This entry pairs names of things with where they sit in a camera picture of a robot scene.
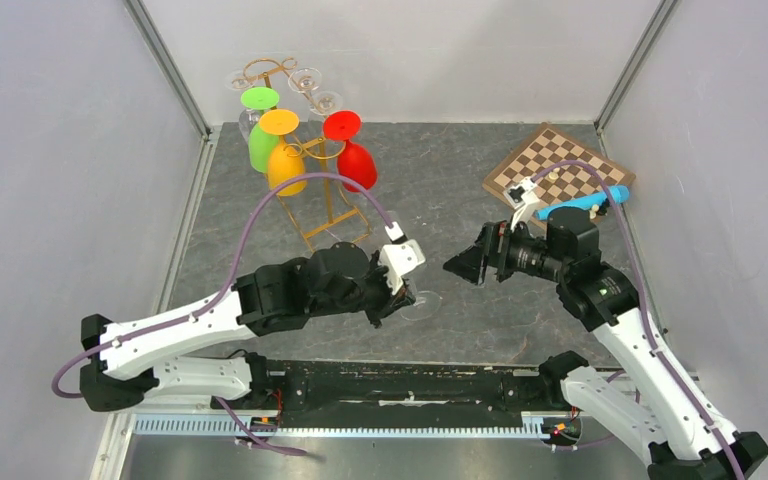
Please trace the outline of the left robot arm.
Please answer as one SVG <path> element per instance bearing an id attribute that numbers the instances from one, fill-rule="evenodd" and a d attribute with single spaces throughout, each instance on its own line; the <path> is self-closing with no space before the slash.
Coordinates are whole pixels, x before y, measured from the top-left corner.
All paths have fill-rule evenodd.
<path id="1" fill-rule="evenodd" d="M 114 322 L 100 314 L 81 322 L 90 355 L 79 391 L 95 412 L 134 407 L 161 395 L 209 395 L 267 405 L 274 383 L 263 357 L 194 358 L 208 346 L 302 329 L 312 318 L 362 312 L 374 327 L 415 302 L 407 277 L 424 264 L 418 243 L 388 244 L 367 255 L 339 242 L 310 257 L 261 266 L 224 294 L 152 317 Z"/>

